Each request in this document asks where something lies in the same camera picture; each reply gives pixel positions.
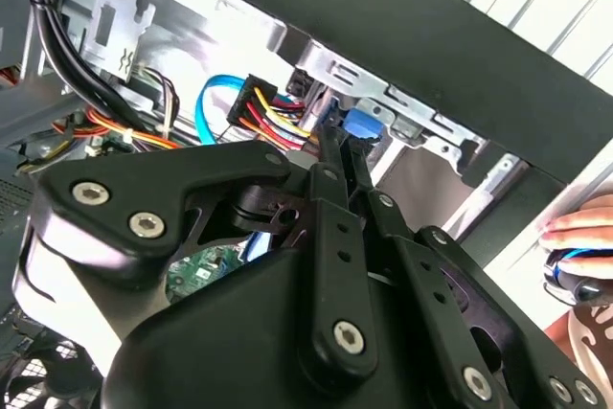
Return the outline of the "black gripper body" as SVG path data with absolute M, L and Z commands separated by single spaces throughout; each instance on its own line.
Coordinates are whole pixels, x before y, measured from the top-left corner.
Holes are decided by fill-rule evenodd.
M 451 408 L 434 359 L 388 284 L 369 280 L 378 351 L 363 384 L 331 394 L 299 360 L 307 261 L 262 257 L 148 318 L 124 341 L 104 408 Z

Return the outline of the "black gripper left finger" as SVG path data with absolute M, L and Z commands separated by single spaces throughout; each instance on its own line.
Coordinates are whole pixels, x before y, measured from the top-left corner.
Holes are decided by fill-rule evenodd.
M 273 244 L 262 257 L 294 252 L 306 259 L 301 363 L 360 379 L 353 359 L 359 332 L 340 316 L 340 252 L 357 228 L 341 145 L 333 128 L 323 128 L 310 167 L 261 141 L 53 166 L 35 188 L 15 297 L 108 375 L 126 338 L 179 303 L 165 295 L 172 263 L 264 231 Z

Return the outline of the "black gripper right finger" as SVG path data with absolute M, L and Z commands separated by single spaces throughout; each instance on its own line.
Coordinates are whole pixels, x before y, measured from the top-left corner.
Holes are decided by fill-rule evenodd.
M 340 148 L 357 217 L 340 316 L 358 329 L 362 408 L 601 408 L 602 392 L 436 227 L 410 230 L 355 138 Z

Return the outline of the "person's bare hand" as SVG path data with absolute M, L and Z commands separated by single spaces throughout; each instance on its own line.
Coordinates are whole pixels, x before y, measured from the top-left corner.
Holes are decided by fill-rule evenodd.
M 550 250 L 612 248 L 612 195 L 582 204 L 577 211 L 555 217 L 543 229 L 539 243 Z

